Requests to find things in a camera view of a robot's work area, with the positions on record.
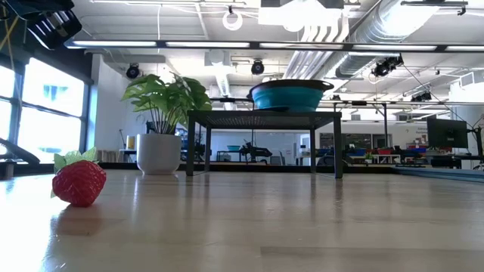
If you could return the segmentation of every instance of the large bowl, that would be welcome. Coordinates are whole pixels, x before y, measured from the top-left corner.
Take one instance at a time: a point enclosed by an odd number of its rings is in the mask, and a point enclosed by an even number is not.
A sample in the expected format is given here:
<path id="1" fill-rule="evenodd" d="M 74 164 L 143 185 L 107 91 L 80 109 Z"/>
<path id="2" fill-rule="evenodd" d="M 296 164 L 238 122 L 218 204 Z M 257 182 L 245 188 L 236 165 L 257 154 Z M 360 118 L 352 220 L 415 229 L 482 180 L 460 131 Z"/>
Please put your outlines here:
<path id="1" fill-rule="evenodd" d="M 332 88 L 332 84 L 321 80 L 282 79 L 251 88 L 247 97 L 261 110 L 316 111 L 323 93 Z"/>

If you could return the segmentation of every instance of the table top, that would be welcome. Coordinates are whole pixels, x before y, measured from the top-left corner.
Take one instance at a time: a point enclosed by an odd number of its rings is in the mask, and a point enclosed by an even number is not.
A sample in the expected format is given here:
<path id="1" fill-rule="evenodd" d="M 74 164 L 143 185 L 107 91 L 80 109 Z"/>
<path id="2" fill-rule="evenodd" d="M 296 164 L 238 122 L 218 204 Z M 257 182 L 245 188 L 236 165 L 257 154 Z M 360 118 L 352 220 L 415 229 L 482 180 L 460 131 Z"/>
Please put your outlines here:
<path id="1" fill-rule="evenodd" d="M 267 110 L 212 110 L 189 111 L 188 116 L 194 118 L 204 127 L 218 129 L 287 129 L 309 130 L 318 129 L 341 118 L 341 113 L 306 112 L 280 113 Z"/>

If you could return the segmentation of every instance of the ductwork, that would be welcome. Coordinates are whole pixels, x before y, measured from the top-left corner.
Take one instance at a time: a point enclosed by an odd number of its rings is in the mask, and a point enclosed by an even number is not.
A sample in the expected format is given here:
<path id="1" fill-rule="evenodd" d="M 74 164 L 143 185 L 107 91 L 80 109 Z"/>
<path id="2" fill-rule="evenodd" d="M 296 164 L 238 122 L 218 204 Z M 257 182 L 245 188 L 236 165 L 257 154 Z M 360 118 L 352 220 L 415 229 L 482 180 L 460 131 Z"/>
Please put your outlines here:
<path id="1" fill-rule="evenodd" d="M 349 37 L 355 43 L 402 42 L 421 28 L 438 7 L 414 7 L 401 5 L 403 0 L 383 0 L 370 16 Z M 345 52 L 333 54 L 315 79 L 324 77 L 351 78 L 369 67 L 374 57 L 350 55 Z"/>

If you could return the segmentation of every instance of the window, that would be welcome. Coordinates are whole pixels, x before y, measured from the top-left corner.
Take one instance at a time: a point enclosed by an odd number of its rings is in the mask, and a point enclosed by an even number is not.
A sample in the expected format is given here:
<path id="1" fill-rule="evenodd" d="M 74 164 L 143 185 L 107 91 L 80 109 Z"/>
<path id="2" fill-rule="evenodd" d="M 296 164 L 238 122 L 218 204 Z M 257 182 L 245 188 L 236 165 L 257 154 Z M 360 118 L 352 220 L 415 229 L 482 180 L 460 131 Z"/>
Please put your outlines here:
<path id="1" fill-rule="evenodd" d="M 87 119 L 82 115 L 87 106 L 83 81 L 34 58 L 24 74 L 0 66 L 0 79 L 1 138 L 17 143 L 41 162 L 52 162 L 54 153 L 83 151 L 81 131 Z M 6 152 L 0 147 L 0 155 Z"/>
<path id="2" fill-rule="evenodd" d="M 11 97 L 14 95 L 15 73 L 14 71 L 0 66 L 0 138 L 8 139 L 11 121 Z M 7 150 L 0 146 L 0 155 Z"/>
<path id="3" fill-rule="evenodd" d="M 41 162 L 79 150 L 85 84 L 34 58 L 25 69 L 18 145 Z"/>
<path id="4" fill-rule="evenodd" d="M 84 82 L 34 58 L 25 69 L 24 102 L 82 115 Z"/>
<path id="5" fill-rule="evenodd" d="M 2 81 L 2 86 L 0 87 L 0 96 L 12 97 L 14 94 L 15 84 L 14 71 L 0 66 L 0 80 Z"/>
<path id="6" fill-rule="evenodd" d="M 0 100 L 0 138 L 8 139 L 8 133 L 10 131 L 10 115 L 10 103 Z M 0 155 L 4 155 L 6 152 L 7 150 L 3 146 L 0 146 Z"/>
<path id="7" fill-rule="evenodd" d="M 81 121 L 24 107 L 20 120 L 18 145 L 36 155 L 41 162 L 51 162 L 54 153 L 65 154 L 79 149 Z"/>

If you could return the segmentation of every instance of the security camera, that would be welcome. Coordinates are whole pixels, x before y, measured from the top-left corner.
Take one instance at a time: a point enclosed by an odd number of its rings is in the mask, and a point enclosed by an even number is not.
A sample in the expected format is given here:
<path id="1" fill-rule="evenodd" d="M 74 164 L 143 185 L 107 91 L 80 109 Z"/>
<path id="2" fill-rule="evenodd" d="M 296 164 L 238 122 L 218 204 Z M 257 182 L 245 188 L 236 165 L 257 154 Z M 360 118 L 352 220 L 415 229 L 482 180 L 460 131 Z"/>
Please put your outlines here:
<path id="1" fill-rule="evenodd" d="M 256 76 L 262 74 L 264 72 L 264 64 L 262 64 L 262 60 L 254 60 L 251 71 L 252 74 Z"/>
<path id="2" fill-rule="evenodd" d="M 136 79 L 139 76 L 139 63 L 131 63 L 129 64 L 129 68 L 126 71 L 126 76 L 129 79 Z"/>

